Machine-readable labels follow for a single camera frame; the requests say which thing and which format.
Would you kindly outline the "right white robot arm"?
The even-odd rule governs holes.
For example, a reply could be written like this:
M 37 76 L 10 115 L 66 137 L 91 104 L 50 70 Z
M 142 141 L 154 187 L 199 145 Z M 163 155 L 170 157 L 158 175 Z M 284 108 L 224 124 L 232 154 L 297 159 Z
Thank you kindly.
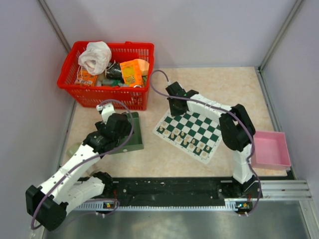
M 241 104 L 232 107 L 221 105 L 195 90 L 185 91 L 178 82 L 169 83 L 166 91 L 173 116 L 189 111 L 218 123 L 224 144 L 233 151 L 233 192 L 238 197 L 246 196 L 257 177 L 251 166 L 256 130 L 245 107 Z

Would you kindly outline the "green white chess mat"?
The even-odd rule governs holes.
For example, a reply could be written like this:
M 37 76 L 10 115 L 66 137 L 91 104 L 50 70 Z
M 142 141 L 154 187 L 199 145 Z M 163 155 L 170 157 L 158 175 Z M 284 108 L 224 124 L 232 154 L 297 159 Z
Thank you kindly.
M 211 161 L 222 141 L 219 124 L 194 112 L 173 117 L 167 111 L 153 133 L 203 164 Z

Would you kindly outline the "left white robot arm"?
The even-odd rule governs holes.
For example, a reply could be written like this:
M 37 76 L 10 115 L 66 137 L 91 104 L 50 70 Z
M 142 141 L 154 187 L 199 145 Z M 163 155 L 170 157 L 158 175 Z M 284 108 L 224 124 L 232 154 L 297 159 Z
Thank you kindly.
M 107 173 L 96 173 L 81 184 L 78 179 L 106 154 L 124 146 L 134 131 L 131 112 L 118 114 L 114 104 L 104 100 L 96 106 L 102 121 L 96 131 L 88 134 L 74 155 L 57 172 L 39 186 L 31 185 L 25 192 L 26 210 L 31 215 L 31 229 L 44 227 L 56 230 L 76 207 L 96 197 L 109 197 L 113 185 Z

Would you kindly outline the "dark green plastic tray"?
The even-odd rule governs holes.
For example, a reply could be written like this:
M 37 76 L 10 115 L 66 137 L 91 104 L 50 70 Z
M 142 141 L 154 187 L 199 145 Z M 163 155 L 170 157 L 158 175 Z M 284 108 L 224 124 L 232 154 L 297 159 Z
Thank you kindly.
M 117 151 L 114 151 L 112 154 L 126 153 L 144 149 L 139 113 L 132 112 L 132 116 L 134 121 L 133 135 L 123 147 L 119 148 Z

